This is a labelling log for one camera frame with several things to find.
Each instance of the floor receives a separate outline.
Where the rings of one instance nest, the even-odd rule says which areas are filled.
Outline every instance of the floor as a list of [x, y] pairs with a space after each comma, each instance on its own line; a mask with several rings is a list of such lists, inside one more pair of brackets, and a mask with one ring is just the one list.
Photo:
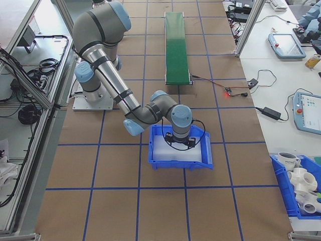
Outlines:
[[192, 109], [211, 135], [214, 170], [153, 170], [149, 131], [130, 136], [116, 106], [74, 112], [71, 102], [36, 232], [45, 241], [287, 240], [290, 223], [251, 97], [226, 97], [206, 80], [165, 85], [164, 12], [171, 11], [184, 12], [193, 74], [247, 85], [222, 3], [123, 4], [132, 29], [118, 47], [120, 75], [143, 104], [161, 89]]

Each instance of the power adapter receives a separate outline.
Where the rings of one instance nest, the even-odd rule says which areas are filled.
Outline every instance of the power adapter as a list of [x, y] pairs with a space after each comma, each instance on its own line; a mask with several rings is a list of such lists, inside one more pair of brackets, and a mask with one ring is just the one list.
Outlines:
[[20, 83], [17, 81], [17, 79], [13, 79], [11, 84], [10, 84], [10, 89], [13, 91], [13, 92], [17, 92], [21, 89], [21, 85]]
[[257, 85], [258, 82], [259, 81], [257, 81], [256, 79], [253, 78], [247, 82], [247, 85], [249, 86], [249, 89], [252, 89]]
[[268, 116], [268, 117], [270, 117], [272, 119], [275, 119], [275, 120], [279, 120], [280, 117], [281, 117], [281, 113], [280, 112], [277, 112], [277, 111], [275, 111], [273, 109], [270, 109], [268, 107], [264, 107], [264, 109], [256, 107], [256, 109], [259, 112], [261, 112], [263, 115], [266, 115], [266, 116]]

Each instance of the white mug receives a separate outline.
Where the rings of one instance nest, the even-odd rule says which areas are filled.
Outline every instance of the white mug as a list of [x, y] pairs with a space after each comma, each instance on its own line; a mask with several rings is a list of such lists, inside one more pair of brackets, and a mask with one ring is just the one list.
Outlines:
[[279, 152], [277, 160], [285, 166], [286, 171], [293, 172], [295, 167], [300, 167], [301, 159], [287, 152]]

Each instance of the white foam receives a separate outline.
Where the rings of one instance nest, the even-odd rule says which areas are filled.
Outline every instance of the white foam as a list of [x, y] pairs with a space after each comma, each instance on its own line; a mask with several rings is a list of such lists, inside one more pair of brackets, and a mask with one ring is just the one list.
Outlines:
[[[184, 150], [187, 148], [181, 143], [172, 143], [172, 146]], [[202, 162], [201, 143], [187, 151], [178, 151], [170, 147], [164, 140], [163, 136], [154, 136], [153, 142], [153, 160], [156, 161], [194, 161]]]

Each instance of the blue plastic bin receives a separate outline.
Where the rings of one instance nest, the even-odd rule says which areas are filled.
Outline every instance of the blue plastic bin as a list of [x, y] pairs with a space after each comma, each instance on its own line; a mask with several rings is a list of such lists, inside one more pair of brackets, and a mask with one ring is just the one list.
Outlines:
[[[308, 172], [314, 175], [320, 192], [321, 188], [321, 166], [309, 159], [306, 156], [298, 156], [301, 159], [301, 166], [307, 169]], [[321, 214], [309, 214], [299, 209], [299, 206], [295, 200], [295, 193], [293, 186], [287, 176], [285, 166], [278, 162], [277, 155], [271, 155], [274, 172], [276, 175], [277, 182], [279, 184], [285, 208], [289, 217], [298, 217], [299, 219], [321, 219]]]
[[[172, 126], [163, 126], [164, 134], [166, 132], [172, 133]], [[204, 130], [198, 126], [191, 125], [190, 136], [201, 137]], [[149, 132], [149, 147], [148, 147], [148, 162], [152, 165], [153, 169], [157, 168], [188, 168], [190, 170], [199, 168], [213, 169], [212, 151], [210, 134], [205, 132], [204, 137], [201, 139], [199, 145], [201, 145], [202, 162], [197, 161], [177, 161], [177, 160], [154, 160], [153, 159], [153, 138], [154, 136], [162, 136], [162, 126], [152, 125]]]

